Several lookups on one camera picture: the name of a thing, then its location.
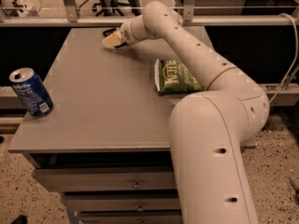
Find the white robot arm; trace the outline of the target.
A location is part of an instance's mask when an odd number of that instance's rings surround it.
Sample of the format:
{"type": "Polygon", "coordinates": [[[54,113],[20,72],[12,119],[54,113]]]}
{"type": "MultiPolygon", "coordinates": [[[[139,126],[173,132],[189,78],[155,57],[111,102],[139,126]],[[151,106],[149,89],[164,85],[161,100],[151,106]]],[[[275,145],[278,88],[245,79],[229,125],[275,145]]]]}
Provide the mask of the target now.
{"type": "Polygon", "coordinates": [[[258,224],[240,151],[265,125],[265,91],[233,63],[186,31],[161,2],[125,21],[107,47],[163,39],[203,91],[182,98],[170,116],[171,156],[184,224],[258,224]]]}

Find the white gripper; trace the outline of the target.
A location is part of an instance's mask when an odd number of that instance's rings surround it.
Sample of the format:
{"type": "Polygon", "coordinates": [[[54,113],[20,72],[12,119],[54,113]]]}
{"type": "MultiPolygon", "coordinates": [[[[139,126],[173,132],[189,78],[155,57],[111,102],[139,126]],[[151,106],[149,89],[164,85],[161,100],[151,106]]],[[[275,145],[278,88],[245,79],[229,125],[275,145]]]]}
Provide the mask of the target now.
{"type": "Polygon", "coordinates": [[[154,34],[145,26],[143,16],[133,17],[121,25],[121,31],[114,31],[103,39],[106,48],[116,48],[125,43],[131,45],[147,39],[154,34]]]}

